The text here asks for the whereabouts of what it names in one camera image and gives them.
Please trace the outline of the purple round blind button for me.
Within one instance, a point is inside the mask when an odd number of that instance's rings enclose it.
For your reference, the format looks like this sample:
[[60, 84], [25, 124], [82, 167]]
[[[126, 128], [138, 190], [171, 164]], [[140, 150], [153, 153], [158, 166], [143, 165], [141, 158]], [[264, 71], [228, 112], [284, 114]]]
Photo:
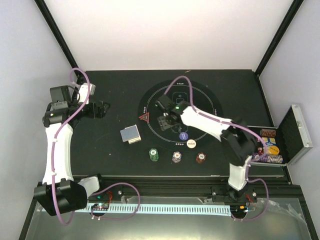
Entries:
[[179, 134], [179, 139], [180, 139], [181, 141], [187, 141], [187, 140], [189, 139], [188, 133], [187, 133], [187, 132], [181, 132], [181, 133]]

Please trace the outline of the white dealer button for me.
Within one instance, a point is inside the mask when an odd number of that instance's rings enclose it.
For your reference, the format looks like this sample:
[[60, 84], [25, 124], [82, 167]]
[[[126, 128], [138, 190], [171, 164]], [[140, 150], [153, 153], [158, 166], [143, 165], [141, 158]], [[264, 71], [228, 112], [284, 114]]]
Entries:
[[186, 145], [188, 148], [190, 149], [194, 149], [197, 145], [197, 142], [193, 139], [189, 139], [187, 142], [186, 142]]

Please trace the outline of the blue white chip stack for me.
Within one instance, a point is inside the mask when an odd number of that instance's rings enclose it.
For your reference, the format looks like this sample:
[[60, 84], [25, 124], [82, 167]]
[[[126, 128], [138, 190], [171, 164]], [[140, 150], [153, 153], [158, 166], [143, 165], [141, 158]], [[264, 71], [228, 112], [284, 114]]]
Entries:
[[182, 159], [182, 154], [179, 152], [179, 151], [175, 151], [173, 154], [172, 154], [172, 161], [174, 163], [179, 163]]

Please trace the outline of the green chip stack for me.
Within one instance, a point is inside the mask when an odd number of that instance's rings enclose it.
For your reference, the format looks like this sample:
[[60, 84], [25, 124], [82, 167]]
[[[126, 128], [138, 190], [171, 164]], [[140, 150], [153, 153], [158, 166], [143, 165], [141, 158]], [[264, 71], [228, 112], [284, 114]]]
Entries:
[[151, 148], [149, 150], [149, 158], [152, 162], [157, 162], [159, 160], [159, 154], [156, 148]]

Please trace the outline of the orange black chip stack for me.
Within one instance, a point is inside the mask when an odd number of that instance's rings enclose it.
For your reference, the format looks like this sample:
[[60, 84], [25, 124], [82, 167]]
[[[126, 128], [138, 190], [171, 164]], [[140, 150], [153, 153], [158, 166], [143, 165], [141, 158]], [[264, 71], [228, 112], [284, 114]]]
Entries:
[[197, 154], [195, 160], [196, 160], [196, 162], [197, 162], [198, 164], [202, 164], [202, 163], [204, 163], [204, 161], [206, 160], [206, 155], [205, 155], [203, 152], [200, 152], [200, 153]]

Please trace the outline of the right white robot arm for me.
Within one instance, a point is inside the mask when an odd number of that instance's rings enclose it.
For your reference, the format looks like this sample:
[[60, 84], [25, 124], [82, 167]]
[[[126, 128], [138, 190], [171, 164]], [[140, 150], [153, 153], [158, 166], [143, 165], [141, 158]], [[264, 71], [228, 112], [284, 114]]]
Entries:
[[228, 198], [240, 201], [245, 195], [245, 186], [249, 182], [248, 173], [257, 147], [254, 132], [246, 127], [241, 119], [236, 121], [209, 114], [190, 102], [173, 102], [162, 95], [155, 102], [163, 115], [157, 118], [161, 130], [185, 125], [201, 130], [221, 142], [225, 159], [229, 163]]

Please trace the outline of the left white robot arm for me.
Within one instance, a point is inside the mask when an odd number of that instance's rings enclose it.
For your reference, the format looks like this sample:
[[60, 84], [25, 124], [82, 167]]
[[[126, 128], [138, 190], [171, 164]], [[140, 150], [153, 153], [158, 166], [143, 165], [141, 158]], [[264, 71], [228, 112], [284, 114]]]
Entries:
[[69, 85], [50, 89], [51, 103], [42, 118], [47, 137], [46, 168], [42, 182], [34, 189], [34, 198], [50, 216], [83, 209], [91, 195], [97, 200], [107, 195], [100, 174], [75, 182], [71, 170], [74, 122], [81, 118], [102, 119], [110, 108], [109, 103], [89, 99], [95, 88], [92, 83], [84, 83], [75, 90], [75, 98]]

